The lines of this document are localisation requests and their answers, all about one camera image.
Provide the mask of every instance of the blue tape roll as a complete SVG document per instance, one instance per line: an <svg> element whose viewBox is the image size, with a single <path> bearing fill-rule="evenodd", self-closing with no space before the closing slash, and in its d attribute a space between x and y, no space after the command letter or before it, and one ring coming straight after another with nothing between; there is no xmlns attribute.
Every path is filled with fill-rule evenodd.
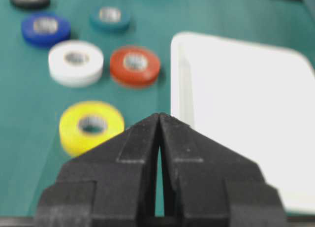
<svg viewBox="0 0 315 227"><path fill-rule="evenodd" d="M90 21L95 27L101 30L118 32L126 30L129 27L130 14L117 7L103 6L92 12Z"/></svg>
<svg viewBox="0 0 315 227"><path fill-rule="evenodd" d="M25 41L41 47L51 47L70 38L70 23L54 14L38 13L22 22Z"/></svg>

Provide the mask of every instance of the white plastic tray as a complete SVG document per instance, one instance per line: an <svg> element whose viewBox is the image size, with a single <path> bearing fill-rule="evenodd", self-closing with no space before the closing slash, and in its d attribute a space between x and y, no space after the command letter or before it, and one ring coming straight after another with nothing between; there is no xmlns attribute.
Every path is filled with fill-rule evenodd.
<svg viewBox="0 0 315 227"><path fill-rule="evenodd" d="M179 33L171 44L171 113L256 161L288 211L315 213L315 77L303 55Z"/></svg>

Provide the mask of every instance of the green table surface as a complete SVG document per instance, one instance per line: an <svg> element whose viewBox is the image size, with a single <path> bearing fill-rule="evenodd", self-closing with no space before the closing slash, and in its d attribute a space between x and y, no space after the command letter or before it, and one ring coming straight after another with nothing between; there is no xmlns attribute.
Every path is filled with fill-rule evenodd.
<svg viewBox="0 0 315 227"><path fill-rule="evenodd" d="M132 14L125 33L104 33L89 22L96 6L123 6ZM62 112L78 101L102 100L124 115L126 127L154 112L170 112L170 43L173 35L193 31L294 48L312 63L315 23L294 0L52 0L47 11L67 18L72 38L89 41L105 54L102 79L87 88L55 83L48 72L48 51L26 44L21 21L31 14L0 0L0 215L33 215L44 188L69 159L60 146ZM110 78L112 52L135 44L161 59L158 81L130 90ZM160 167L157 215L163 214Z"/></svg>

